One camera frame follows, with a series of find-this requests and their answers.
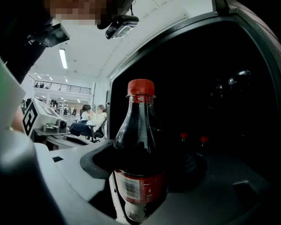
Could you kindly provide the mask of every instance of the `red bottle cap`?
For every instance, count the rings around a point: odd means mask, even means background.
[[[154,95],[154,83],[148,79],[134,79],[128,83],[128,95],[131,94]]]
[[[181,138],[187,138],[187,137],[188,137],[188,134],[187,134],[187,133],[180,133],[180,137],[181,137]]]
[[[202,143],[208,143],[209,142],[208,137],[201,137],[201,142]]]

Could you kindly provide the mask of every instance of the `railing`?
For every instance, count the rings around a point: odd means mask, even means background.
[[[31,84],[33,87],[48,89],[48,90],[56,90],[56,91],[66,91],[66,92],[77,92],[83,94],[90,94],[91,88],[84,88],[78,86],[72,86],[67,84],[61,83],[54,83],[54,82],[43,82],[43,81],[35,81],[32,77],[30,77]]]

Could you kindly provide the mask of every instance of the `woman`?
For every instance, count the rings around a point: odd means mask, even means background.
[[[96,113],[92,112],[90,121],[87,122],[87,125],[95,125],[94,132],[96,132],[104,123],[106,118],[107,118],[107,113],[104,105],[99,105],[96,108]]]
[[[84,105],[82,109],[84,110],[84,112],[81,114],[81,119],[78,122],[86,124],[87,121],[90,120],[93,111],[90,105]]]
[[[103,105],[99,105],[96,108],[96,113],[93,111],[90,112],[91,115],[87,115],[89,117],[89,120],[87,121],[87,124],[83,123],[72,123],[70,127],[70,133],[75,136],[80,136],[80,133],[90,133],[90,128],[88,125],[95,125],[94,132],[96,132],[101,125],[105,122],[107,118],[107,113],[105,111],[105,107]]]
[[[56,104],[57,104],[56,101],[52,99],[50,102],[50,106],[53,111],[56,111],[56,107],[57,107]]]

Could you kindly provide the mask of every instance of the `bottle label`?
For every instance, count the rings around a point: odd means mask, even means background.
[[[118,190],[123,199],[134,204],[152,203],[166,193],[165,172],[138,178],[115,170]]]

